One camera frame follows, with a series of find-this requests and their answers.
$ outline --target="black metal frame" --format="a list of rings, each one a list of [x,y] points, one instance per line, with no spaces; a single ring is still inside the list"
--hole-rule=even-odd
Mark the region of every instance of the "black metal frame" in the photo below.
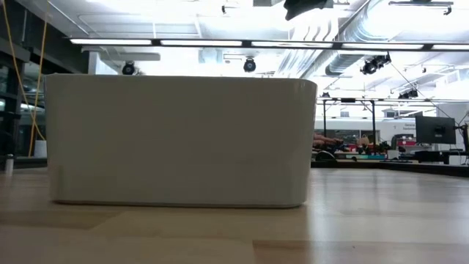
[[[23,63],[21,60],[16,60],[20,74],[23,72]],[[15,69],[10,62],[3,61],[2,64],[8,67],[7,75],[7,91],[0,92],[0,98],[5,100],[4,112],[1,113],[3,123],[1,129],[12,135],[14,139],[18,138],[19,125],[21,118],[21,93],[18,91],[19,83],[16,76]]]
[[[80,44],[83,47],[113,46],[113,47],[168,47],[168,48],[258,48],[258,49],[307,49],[332,51],[411,51],[411,52],[468,52],[467,43],[371,43],[371,42],[339,42],[339,41],[291,41],[291,40],[220,40],[220,39],[122,39],[122,38],[71,38],[72,40],[148,40],[149,44]]]
[[[377,154],[377,146],[376,146],[376,114],[375,114],[375,106],[376,102],[430,102],[428,99],[407,99],[407,100],[400,100],[400,99],[383,99],[383,98],[317,98],[318,104],[322,101],[322,109],[323,109],[323,122],[324,122],[324,136],[327,136],[327,129],[326,129],[326,106],[333,106],[336,102],[346,102],[346,105],[352,106],[359,106],[358,104],[354,104],[352,102],[370,102],[372,108],[368,108],[365,106],[371,113],[372,113],[372,125],[373,125],[373,153]],[[440,100],[431,100],[434,103],[456,103],[456,102],[468,102],[467,100],[448,100],[448,99],[440,99]]]

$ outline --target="air duct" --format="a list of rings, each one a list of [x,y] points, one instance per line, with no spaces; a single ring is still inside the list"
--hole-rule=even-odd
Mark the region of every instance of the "air duct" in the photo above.
[[[336,40],[343,42],[389,41],[400,30],[396,27],[383,29],[377,25],[379,20],[385,19],[381,15],[386,7],[388,7],[387,1],[371,0],[350,25],[339,33]],[[355,64],[363,56],[365,55],[340,54],[340,51],[323,51],[301,78],[309,78],[322,68],[325,68],[325,74],[328,76],[340,76],[349,66]]]
[[[253,7],[272,7],[283,0],[253,0]]]
[[[310,26],[297,26],[292,40],[299,41],[325,41],[332,40],[337,35],[339,23],[337,18],[324,19],[317,14],[312,15],[311,19],[318,19],[319,23]],[[315,50],[288,50],[285,51],[284,59],[276,71],[276,77],[299,78],[311,63],[316,61],[320,52]]]

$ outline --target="wooden floor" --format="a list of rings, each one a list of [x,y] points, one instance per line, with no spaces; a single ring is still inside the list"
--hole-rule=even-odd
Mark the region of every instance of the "wooden floor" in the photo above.
[[[311,171],[296,209],[57,205],[42,169],[0,176],[0,263],[469,263],[469,180]]]

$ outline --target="spotlight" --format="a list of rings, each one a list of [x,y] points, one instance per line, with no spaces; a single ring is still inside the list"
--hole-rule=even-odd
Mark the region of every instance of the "spotlight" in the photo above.
[[[417,90],[416,90],[416,89],[410,90],[410,92],[409,92],[409,97],[410,97],[410,98],[417,98],[417,97],[418,97],[418,92],[417,92]]]
[[[144,73],[138,67],[135,66],[134,61],[125,62],[125,65],[122,68],[122,74],[123,75],[129,75],[129,76],[131,76],[131,75],[135,75],[135,76],[144,75]]]
[[[306,11],[316,8],[333,8],[333,0],[286,0],[284,7],[287,10],[285,19],[292,20],[294,17],[303,14]]]
[[[253,58],[247,58],[246,62],[244,62],[244,71],[247,73],[252,73],[256,70],[256,62],[254,62]]]
[[[376,73],[377,70],[381,69],[384,67],[384,65],[391,63],[391,56],[388,55],[386,56],[374,56],[373,59],[369,59],[365,61],[365,65],[360,69],[362,74],[364,75],[369,75]]]
[[[408,92],[404,92],[400,94],[397,99],[412,99],[412,98],[417,98],[417,97],[418,97],[417,89],[412,89]]]

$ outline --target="white ceiling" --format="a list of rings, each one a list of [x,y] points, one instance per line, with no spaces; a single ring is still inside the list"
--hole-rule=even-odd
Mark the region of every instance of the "white ceiling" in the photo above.
[[[39,16],[44,16],[45,0],[18,0]],[[303,39],[305,34],[328,39],[365,0],[349,0],[350,6],[336,6],[334,10],[315,10],[298,19],[284,20],[283,2],[273,7],[253,7],[253,0],[50,0],[48,9],[51,23],[69,37],[145,37],[145,38],[204,38],[204,39]],[[390,41],[458,41],[469,40],[469,1],[454,0],[452,14],[444,9],[407,8],[386,9],[373,14],[377,31],[396,31]],[[226,14],[221,5],[226,3]],[[335,29],[324,24],[335,21]],[[159,62],[139,62],[147,74],[245,76],[242,60],[223,59],[226,54],[255,57],[256,73],[277,71],[286,59],[283,50],[205,49],[198,48],[110,48],[107,52],[159,53]],[[460,68],[469,67],[469,54],[391,53],[393,64],[410,80],[420,80],[420,87],[429,96],[439,95],[435,80]],[[296,67],[309,67],[298,58]],[[317,71],[309,78],[321,89],[327,88],[334,96],[397,97],[405,81],[388,65],[373,76],[359,72],[363,60],[334,78]]]

